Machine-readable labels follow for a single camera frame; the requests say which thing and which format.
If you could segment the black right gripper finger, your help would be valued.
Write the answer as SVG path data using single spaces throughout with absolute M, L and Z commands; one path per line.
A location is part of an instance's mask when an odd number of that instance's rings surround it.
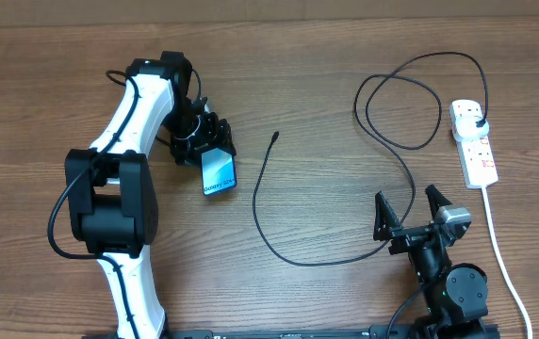
M 428 199 L 428 203 L 431 209 L 432 219 L 435 219 L 437 216 L 438 210 L 447 205 L 451 205 L 449 201 L 437 188 L 435 185 L 429 185 L 425 188 L 425 194 Z
M 397 215 L 391 208 L 388 200 L 382 192 L 375 195 L 375 223 L 373 239 L 386 241 L 394 237 L 396 232 L 402 230 L 402 225 Z

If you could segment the Samsung Galaxy smartphone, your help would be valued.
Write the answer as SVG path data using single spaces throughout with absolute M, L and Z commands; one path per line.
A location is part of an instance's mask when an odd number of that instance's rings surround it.
M 202 179 L 205 196 L 234 188 L 237 185 L 234 156 L 220 148 L 203 153 Z

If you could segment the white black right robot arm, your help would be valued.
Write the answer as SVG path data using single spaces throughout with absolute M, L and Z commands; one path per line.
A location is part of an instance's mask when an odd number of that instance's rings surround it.
M 383 193 L 375 195 L 373 238 L 390 244 L 391 255 L 405 253 L 416 273 L 417 291 L 385 326 L 369 328 L 372 338 L 499 338 L 488 315 L 486 273 L 478 266 L 451 262 L 447 248 L 463 238 L 471 224 L 469 210 L 450 202 L 433 185 L 425 189 L 432 219 L 424 226 L 402 225 Z M 397 326 L 402 311 L 417 297 L 425 298 L 428 313 L 414 323 Z

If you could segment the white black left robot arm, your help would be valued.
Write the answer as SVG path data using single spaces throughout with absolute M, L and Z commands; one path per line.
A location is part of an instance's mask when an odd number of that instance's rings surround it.
M 228 121 L 206 97 L 188 98 L 190 82 L 200 76 L 183 53 L 136 58 L 106 77 L 123 86 L 122 101 L 87 149 L 68 152 L 66 186 L 49 217 L 48 242 L 59 256 L 77 259 L 55 240 L 56 219 L 67 203 L 73 236 L 87 248 L 82 260 L 96 261 L 109 285 L 118 316 L 111 337 L 167 338 L 168 315 L 155 291 L 151 260 L 159 207 L 150 151 L 166 129 L 176 164 L 199 168 L 203 193 L 211 196 L 237 186 L 237 150 Z

